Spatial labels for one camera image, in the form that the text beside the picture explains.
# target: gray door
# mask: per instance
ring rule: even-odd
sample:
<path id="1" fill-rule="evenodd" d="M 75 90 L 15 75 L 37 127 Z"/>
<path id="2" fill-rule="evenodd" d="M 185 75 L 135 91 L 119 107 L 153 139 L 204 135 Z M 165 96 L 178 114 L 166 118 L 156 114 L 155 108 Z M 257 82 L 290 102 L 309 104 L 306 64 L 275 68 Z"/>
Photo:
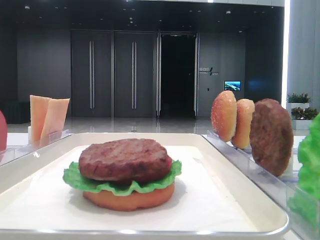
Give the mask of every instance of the gray door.
<path id="1" fill-rule="evenodd" d="M 116 32 L 114 47 L 114 116 L 152 117 L 153 34 Z"/>
<path id="2" fill-rule="evenodd" d="M 72 116 L 111 116 L 111 34 L 72 32 Z"/>

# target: tiled floor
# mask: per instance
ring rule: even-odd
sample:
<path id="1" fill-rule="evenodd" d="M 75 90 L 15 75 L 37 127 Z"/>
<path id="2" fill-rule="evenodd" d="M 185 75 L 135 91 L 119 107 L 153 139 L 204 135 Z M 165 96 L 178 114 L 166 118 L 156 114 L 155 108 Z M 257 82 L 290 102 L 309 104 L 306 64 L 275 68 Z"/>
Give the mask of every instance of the tiled floor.
<path id="1" fill-rule="evenodd" d="M 27 133 L 29 123 L 10 124 L 9 133 Z M 155 119 L 155 118 L 68 118 L 64 126 L 71 133 L 195 133 L 211 130 L 210 119 Z M 306 136 L 307 130 L 295 130 L 296 136 Z"/>

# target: burger patty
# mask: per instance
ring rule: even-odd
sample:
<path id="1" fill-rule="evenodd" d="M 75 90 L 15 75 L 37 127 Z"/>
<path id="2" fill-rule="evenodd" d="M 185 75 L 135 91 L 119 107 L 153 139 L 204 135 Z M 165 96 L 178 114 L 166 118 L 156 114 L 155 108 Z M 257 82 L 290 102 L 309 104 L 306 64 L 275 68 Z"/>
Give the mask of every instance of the burger patty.
<path id="1" fill-rule="evenodd" d="M 166 176 L 172 159 L 167 150 L 152 139 L 122 139 L 92 144 L 79 158 L 82 176 L 130 184 L 147 183 Z"/>
<path id="2" fill-rule="evenodd" d="M 291 117 L 279 102 L 264 99 L 255 104 L 250 143 L 254 161 L 275 175 L 287 169 L 294 143 Z"/>

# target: screen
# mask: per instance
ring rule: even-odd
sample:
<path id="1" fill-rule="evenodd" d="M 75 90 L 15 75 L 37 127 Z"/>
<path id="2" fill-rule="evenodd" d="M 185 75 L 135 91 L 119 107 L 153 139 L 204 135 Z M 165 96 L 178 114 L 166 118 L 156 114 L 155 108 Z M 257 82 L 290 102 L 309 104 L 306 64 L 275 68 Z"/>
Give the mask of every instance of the screen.
<path id="1" fill-rule="evenodd" d="M 230 91 L 240 91 L 241 82 L 240 81 L 225 81 L 224 82 L 224 90 Z"/>

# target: ceiling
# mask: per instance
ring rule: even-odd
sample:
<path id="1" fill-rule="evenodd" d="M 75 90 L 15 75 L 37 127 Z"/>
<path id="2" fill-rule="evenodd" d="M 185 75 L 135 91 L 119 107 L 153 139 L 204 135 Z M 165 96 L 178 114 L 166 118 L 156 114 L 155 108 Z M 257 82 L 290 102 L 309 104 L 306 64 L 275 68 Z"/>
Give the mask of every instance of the ceiling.
<path id="1" fill-rule="evenodd" d="M 0 0 L 0 21 L 19 27 L 245 32 L 264 22 L 275 19 L 281 21 L 283 16 L 283 7 L 246 4 L 140 0 Z"/>

